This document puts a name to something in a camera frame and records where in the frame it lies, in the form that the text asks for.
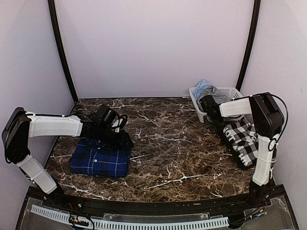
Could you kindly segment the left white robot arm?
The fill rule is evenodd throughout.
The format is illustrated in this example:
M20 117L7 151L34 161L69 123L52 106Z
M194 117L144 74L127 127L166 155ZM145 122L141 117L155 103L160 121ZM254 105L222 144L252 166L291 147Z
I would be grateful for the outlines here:
M68 199L59 183L44 169L28 148L30 138L43 136L79 137L72 156L71 172L76 174L123 177L128 173L130 152L134 143L123 129L126 115L102 105L95 113L85 115L45 115L17 107L2 132L4 156L36 184L57 209Z

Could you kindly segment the blue plaid long sleeve shirt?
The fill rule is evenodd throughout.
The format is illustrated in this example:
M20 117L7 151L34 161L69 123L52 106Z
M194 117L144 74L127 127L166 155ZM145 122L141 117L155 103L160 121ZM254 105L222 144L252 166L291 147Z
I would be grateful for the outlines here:
M119 178L128 175L129 149L119 149L93 138L81 138L70 159L75 174Z

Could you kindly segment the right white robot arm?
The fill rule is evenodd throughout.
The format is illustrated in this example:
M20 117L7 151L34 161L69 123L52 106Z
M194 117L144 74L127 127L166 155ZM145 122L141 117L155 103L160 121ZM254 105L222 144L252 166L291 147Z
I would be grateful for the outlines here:
M216 103L212 96L201 99L201 106L211 122L223 118L252 115L259 140L256 169L252 181L264 186L272 178L276 162L277 145L288 123L289 112L282 98L269 92L236 98L225 103Z

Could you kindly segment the black white checkered shirt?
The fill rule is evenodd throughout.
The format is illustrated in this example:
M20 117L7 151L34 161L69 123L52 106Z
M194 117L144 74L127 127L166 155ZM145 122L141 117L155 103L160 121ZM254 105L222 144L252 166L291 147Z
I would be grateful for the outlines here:
M231 151L238 168L248 170L256 166L259 141L254 124L243 118L216 132Z

